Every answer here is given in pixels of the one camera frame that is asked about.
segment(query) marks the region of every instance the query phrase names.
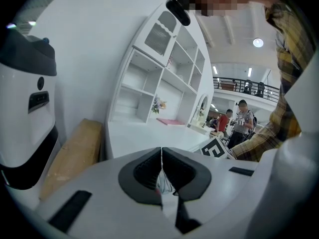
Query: balcony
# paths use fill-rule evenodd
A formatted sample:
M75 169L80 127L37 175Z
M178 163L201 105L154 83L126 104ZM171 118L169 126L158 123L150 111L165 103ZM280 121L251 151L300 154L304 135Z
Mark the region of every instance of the balcony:
M279 98L279 89L265 85L262 82L252 82L249 80L241 80L234 78L214 78L214 89L224 91L232 91L236 92L233 94L243 93L240 96L245 97L245 95L249 95L247 98L252 98L252 96L266 99L274 102L273 105L276 105Z

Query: red shirt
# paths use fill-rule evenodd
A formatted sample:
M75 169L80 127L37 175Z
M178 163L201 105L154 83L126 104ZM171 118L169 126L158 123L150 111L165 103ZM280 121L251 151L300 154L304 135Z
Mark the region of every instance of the red shirt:
M228 122L228 117L226 115L222 115L218 121L219 121L218 131L225 132L225 127Z

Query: white bookshelf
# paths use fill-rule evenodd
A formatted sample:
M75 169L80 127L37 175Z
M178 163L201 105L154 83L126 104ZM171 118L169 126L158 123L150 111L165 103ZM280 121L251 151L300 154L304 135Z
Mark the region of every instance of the white bookshelf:
M192 116L204 57L186 27L159 7L142 25L119 69L109 121L147 123L150 117L185 125ZM154 98L166 101L159 115Z

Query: ceiling light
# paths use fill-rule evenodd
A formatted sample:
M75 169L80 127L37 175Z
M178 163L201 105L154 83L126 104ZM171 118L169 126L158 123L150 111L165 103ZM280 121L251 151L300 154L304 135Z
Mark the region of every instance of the ceiling light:
M263 41L262 39L260 39L260 38L256 38L256 39L254 39L254 41L253 41L253 45L254 45L255 47L257 47L257 48L263 47L264 41Z
M15 25L15 24L10 23L10 24L8 24L6 27L7 27L7 28L14 28L14 27L16 27L16 25Z
M215 74L218 74L216 66L213 66Z

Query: chair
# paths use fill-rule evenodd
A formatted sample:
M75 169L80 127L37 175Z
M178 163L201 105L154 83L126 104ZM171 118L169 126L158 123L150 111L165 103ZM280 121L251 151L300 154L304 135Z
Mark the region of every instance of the chair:
M243 90L243 93L251 94L251 88L253 87L253 83L250 80L245 81L245 88Z
M257 93L255 94L255 96L263 98L264 97L264 90L265 90L265 86L263 82L258 83L258 89L257 89Z

